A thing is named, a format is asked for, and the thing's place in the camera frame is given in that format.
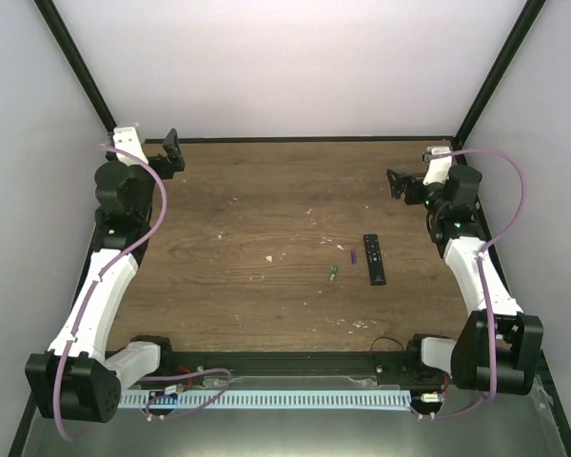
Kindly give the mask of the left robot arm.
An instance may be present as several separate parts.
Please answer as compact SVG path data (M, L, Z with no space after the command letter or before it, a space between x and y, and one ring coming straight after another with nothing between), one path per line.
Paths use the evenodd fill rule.
M120 127L104 150L107 161L94 174L99 206L84 283L49 348L33 353L25 366L40 414L57 424L67 420L106 423L124 390L145 377L162 385L175 373L166 337L137 336L111 356L106 348L148 240L166 215L152 213L153 196L165 197L165 181L185 169L178 133L171 129L163 141L163 153L148 156L137 128Z

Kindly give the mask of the green battery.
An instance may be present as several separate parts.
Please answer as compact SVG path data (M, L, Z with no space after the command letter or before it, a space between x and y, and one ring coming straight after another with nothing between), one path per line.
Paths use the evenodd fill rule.
M336 278L338 273L338 267L332 267L331 271L330 271L330 275L329 275L329 281L334 281L334 279Z

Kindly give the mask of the black cage frame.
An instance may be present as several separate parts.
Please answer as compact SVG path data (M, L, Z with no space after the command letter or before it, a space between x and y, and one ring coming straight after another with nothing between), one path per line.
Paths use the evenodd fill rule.
M71 69L73 70L80 86L84 90L86 96L91 102L93 108L98 114L102 124L106 128L116 128L116 121L114 120L108 105L101 95L101 91L96 85L93 76L82 56L79 49L77 48L71 34L69 33L68 27L64 22L59 10L57 9L54 1L34 1L36 8L41 13L45 23L49 27L53 38L58 44L63 55L66 57ZM487 73L487 76L482 82L482 86L479 89L478 94L474 98L474 101L465 115L461 126L459 127L457 133L454 136L445 136L442 138L438 136L385 136L385 137L365 137L369 139L362 139L363 137L253 137L253 138L218 138L218 139L202 139L202 138L192 138L192 139L180 139L179 142L182 144L213 144L213 143L327 143L345 141L345 142L356 142L356 141L404 141L410 142L413 140L436 140L444 139L450 143L452 147L463 147L464 142L469 138L473 128L475 128L477 122L480 120L481 115L486 108L489 100L491 99L494 91L501 82L503 76L505 75L508 67L510 66L512 60L514 59L516 53L518 52L520 46L522 45L524 38L531 30L537 17L541 13L541 10L545 4L545 1L525 1L522 10L517 17L511 31L508 33L507 38L500 49L498 56L496 57L491 69ZM482 203L480 200L477 202L477 212L479 218L479 224L481 228L481 233L484 235L490 235L490 230L486 222L485 214L483 212ZM78 298L80 291L82 290L84 279L86 279L87 273L89 271L90 256L91 256L92 243L89 244L89 252L87 253L83 271L79 278L79 283L77 285L76 293L74 298ZM500 278L504 281L505 288L508 288L503 269L501 264L501 259L496 248L489 248L490 258L494 262L496 271ZM568 420L564 408L561 403L556 385L554 383L552 373L550 372L548 363L545 359L545 355L540 351L537 374L541 381L540 387L546 388L547 393L542 394L545 400L550 400L553 403L549 406L549 416L554 421L554 427L559 434L558 442L562 447L562 451L565 456L571 456L571 428L569 426ZM29 454L31 456L31 438L33 435L33 422L34 417L39 412L33 395L31 394L24 412L20 424L16 430L15 436L13 438L10 451L8 456L26 456Z

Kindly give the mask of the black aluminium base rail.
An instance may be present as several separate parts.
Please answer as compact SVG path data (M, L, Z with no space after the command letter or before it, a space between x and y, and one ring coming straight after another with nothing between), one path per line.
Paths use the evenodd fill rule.
M175 351L171 374L226 368L235 376L362 376L404 374L403 351L201 352Z

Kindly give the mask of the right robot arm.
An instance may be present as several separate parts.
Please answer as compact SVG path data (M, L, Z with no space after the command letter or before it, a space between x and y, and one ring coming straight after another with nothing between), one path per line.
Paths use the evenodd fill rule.
M460 389L526 395L540 359L543 325L526 315L506 289L490 258L476 217L482 174L454 165L442 174L386 173L391 195L426 211L426 228L453 273L468 317L457 339L417 334L404 358L417 384L438 370Z

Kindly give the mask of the black remote control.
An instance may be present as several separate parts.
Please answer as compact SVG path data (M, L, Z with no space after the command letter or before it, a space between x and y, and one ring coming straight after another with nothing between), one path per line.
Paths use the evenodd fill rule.
M378 236L376 234L365 234L363 241L370 284L372 286L384 286L386 277Z

